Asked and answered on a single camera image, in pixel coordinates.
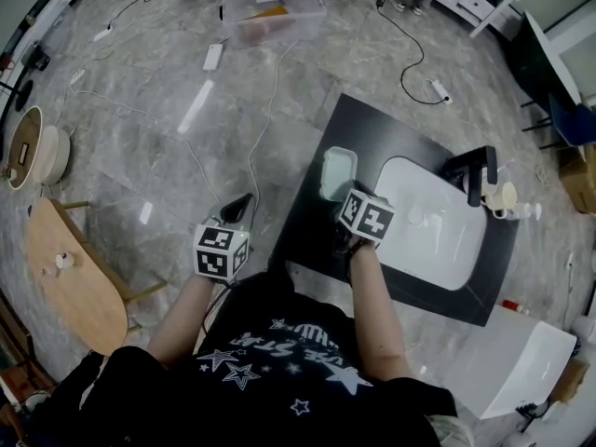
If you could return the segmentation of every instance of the white sink basin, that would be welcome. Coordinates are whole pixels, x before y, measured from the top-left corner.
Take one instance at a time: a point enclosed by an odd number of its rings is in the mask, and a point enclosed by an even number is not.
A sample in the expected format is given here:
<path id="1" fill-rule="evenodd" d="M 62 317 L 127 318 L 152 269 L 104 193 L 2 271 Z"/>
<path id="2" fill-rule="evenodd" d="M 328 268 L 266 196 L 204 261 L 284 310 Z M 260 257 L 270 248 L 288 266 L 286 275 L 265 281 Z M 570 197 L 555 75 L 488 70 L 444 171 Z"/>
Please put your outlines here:
<path id="1" fill-rule="evenodd" d="M 484 209 L 404 157 L 385 163 L 374 192 L 396 210 L 377 249 L 381 263 L 445 290 L 462 288 L 481 248 Z"/>

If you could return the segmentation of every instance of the blue chair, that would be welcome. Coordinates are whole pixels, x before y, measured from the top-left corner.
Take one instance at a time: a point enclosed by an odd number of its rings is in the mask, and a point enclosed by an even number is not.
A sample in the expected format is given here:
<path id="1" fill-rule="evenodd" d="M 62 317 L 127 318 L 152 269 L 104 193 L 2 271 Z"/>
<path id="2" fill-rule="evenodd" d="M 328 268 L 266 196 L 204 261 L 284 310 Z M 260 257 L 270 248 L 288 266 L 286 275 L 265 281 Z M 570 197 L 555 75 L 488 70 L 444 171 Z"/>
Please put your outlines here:
<path id="1" fill-rule="evenodd" d="M 596 143 L 596 114 L 583 104 L 578 104 L 572 113 L 565 111 L 562 106 L 549 94 L 550 117 L 540 119 L 523 132 L 553 126 L 562 137 L 562 141 L 543 145 L 542 149 L 550 147 L 581 146 Z"/>

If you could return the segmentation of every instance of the faucet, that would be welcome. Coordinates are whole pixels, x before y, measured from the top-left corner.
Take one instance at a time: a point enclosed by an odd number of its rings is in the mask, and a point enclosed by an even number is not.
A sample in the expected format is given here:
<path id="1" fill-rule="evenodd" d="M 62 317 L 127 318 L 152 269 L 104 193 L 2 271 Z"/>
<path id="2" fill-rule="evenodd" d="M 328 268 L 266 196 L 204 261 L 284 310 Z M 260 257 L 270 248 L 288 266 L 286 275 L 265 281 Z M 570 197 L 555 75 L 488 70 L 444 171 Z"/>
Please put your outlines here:
<path id="1" fill-rule="evenodd" d="M 479 207 L 482 196 L 482 168 L 486 168 L 486 181 L 496 184 L 496 150 L 492 145 L 452 157 L 445 162 L 441 174 L 446 179 L 461 180 L 467 172 L 467 204 L 470 207 Z"/>

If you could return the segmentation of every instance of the marble floor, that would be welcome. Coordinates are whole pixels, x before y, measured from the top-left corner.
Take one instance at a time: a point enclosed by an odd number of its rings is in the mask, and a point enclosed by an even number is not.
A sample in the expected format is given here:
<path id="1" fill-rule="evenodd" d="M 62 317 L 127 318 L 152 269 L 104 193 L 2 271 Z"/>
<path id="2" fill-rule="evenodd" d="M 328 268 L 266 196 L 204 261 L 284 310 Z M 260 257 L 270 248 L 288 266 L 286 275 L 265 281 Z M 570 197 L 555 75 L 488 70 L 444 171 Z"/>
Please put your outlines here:
<path id="1" fill-rule="evenodd" d="M 91 201 L 91 208 L 74 213 L 76 221 L 134 290 L 156 278 L 169 283 L 132 310 L 144 329 L 128 343 L 144 345 L 192 270 L 194 224 L 214 203 L 186 141 L 219 196 L 253 191 L 246 159 L 266 120 L 276 63 L 289 45 L 227 47 L 217 72 L 204 73 L 208 46 L 225 37 L 219 20 L 221 0 L 139 3 L 117 20 L 109 37 L 93 43 L 93 35 L 131 1 L 76 2 L 51 64 L 33 74 L 30 103 L 42 108 L 44 124 L 73 131 L 67 175 L 44 195 Z M 545 136 L 520 132 L 530 122 L 531 111 L 520 109 L 526 97 L 509 73 L 495 37 L 485 31 L 470 39 L 468 25 L 439 5 L 419 18 L 386 5 L 385 13 L 425 49 L 424 63 L 407 74 L 410 91 L 424 98 L 423 81 L 439 79 L 454 99 L 451 105 L 424 106 L 410 100 L 400 86 L 401 69 L 419 58 L 418 49 L 376 13 L 375 0 L 325 2 L 329 15 L 319 37 L 298 42 L 279 65 L 271 125 L 253 158 L 263 198 L 253 233 L 254 253 L 243 275 L 265 267 L 344 92 L 455 153 L 487 143 L 496 147 L 521 198 L 544 206 L 540 222 L 521 223 L 501 298 L 526 305 L 534 317 L 555 326 L 569 327 L 589 293 L 594 223 L 574 211 L 557 177 L 555 155 L 538 151 L 536 137 Z M 67 91 L 65 83 L 86 62 L 74 89 L 100 93 L 153 118 L 91 94 Z M 207 79 L 213 89 L 181 134 L 177 128 L 183 115 Z M 19 117 L 11 111 L 5 144 Z M 0 187 L 0 285 L 31 330 L 39 358 L 62 379 L 87 349 L 47 305 L 25 263 L 27 207 L 39 196 L 40 187 L 31 181 L 19 192 L 11 192 L 7 184 Z M 139 216 L 146 202 L 153 210 L 142 224 Z M 576 266 L 568 292 L 564 265 L 570 251 Z M 346 285 L 298 266 L 292 275 L 299 291 L 352 313 Z M 395 309 L 414 369 L 422 379 L 440 384 L 470 327 L 399 303 Z M 497 445 L 519 421 L 517 415 L 509 415 L 479 422 L 463 407 L 460 413 L 472 425 L 479 446 Z"/>

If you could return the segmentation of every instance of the white bin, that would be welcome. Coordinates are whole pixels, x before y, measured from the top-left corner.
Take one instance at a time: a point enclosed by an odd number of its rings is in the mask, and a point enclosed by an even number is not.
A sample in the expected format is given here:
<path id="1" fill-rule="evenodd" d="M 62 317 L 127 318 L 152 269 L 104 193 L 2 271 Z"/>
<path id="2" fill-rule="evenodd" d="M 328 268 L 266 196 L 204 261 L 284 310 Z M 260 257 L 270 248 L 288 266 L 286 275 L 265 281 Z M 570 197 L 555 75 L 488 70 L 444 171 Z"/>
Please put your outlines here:
<path id="1" fill-rule="evenodd" d="M 287 13 L 255 18 L 276 10 Z M 234 47 L 311 40 L 326 16 L 323 0 L 223 0 L 223 26 Z"/>

